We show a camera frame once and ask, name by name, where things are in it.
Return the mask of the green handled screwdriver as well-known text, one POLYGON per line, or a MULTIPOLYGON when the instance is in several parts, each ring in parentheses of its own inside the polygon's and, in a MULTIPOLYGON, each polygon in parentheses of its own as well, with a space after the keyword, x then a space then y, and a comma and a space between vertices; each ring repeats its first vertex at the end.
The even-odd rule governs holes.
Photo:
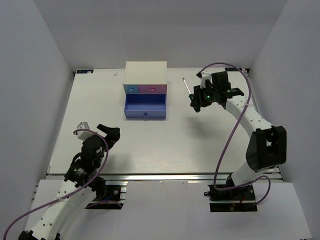
POLYGON ((187 89, 187 92, 188 92, 188 97, 190 99, 190 106, 193 108, 193 110, 196 113, 199 113, 201 111, 200 108, 198 106, 194 105, 194 94, 191 93, 190 88, 188 87, 187 82, 184 77, 182 78, 182 81, 183 81, 183 83, 187 89))

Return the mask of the purple-blue wide drawer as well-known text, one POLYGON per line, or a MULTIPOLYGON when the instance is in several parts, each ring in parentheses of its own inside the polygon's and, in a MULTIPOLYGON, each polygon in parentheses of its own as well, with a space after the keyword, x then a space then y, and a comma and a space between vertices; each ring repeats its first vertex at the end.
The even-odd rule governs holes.
POLYGON ((167 95, 126 94, 124 114, 127 119, 164 120, 167 116, 167 95))

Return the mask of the pink drawer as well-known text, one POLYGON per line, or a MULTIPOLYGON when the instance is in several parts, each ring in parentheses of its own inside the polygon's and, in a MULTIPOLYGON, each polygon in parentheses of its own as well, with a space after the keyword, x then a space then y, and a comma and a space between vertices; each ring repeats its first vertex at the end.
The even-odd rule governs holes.
POLYGON ((138 86, 140 94, 166 94, 166 84, 140 84, 138 86))

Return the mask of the light blue small drawer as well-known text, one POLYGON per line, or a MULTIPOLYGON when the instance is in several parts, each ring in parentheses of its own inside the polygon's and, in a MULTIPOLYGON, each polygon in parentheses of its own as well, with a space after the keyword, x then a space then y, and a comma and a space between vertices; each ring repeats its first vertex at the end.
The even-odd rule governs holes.
POLYGON ((139 86, 136 84, 124 84, 124 91, 126 94, 138 94, 139 86))

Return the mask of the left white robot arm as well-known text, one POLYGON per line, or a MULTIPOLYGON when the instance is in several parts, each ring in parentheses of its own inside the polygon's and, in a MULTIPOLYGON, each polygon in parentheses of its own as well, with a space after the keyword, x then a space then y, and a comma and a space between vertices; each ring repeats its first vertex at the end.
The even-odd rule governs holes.
POLYGON ((99 174, 121 134, 118 127, 99 124, 96 128, 105 136, 85 126, 73 132, 82 140, 81 150, 73 157, 55 199, 43 205, 46 211, 31 229, 21 232, 20 240, 61 240, 90 202, 106 200, 106 181, 99 174))

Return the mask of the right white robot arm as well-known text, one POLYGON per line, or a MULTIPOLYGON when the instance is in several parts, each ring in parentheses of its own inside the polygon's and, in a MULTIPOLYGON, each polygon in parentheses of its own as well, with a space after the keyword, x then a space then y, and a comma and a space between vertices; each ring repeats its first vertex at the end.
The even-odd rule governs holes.
POLYGON ((217 103, 229 112, 249 136, 245 162, 229 176, 226 195, 236 200, 244 193, 244 186, 253 183, 263 171, 283 165, 287 160, 287 131, 265 120, 249 104, 249 97, 233 88, 226 71, 197 73, 200 84, 194 86, 190 106, 201 108, 217 103))

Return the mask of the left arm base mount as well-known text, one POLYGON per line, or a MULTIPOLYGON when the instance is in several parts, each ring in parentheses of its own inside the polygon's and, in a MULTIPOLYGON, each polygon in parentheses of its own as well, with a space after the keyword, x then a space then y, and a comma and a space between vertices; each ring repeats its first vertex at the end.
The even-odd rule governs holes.
POLYGON ((99 196, 86 206, 89 210, 121 210, 126 199, 124 183, 107 183, 104 196, 99 196))

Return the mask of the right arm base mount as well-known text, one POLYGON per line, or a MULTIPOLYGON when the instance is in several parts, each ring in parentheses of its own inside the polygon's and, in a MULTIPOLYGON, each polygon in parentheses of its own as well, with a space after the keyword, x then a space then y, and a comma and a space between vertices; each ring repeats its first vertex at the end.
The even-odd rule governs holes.
POLYGON ((209 198, 212 213, 257 212, 257 203, 252 185, 233 190, 218 191, 214 185, 208 185, 204 196, 209 198))

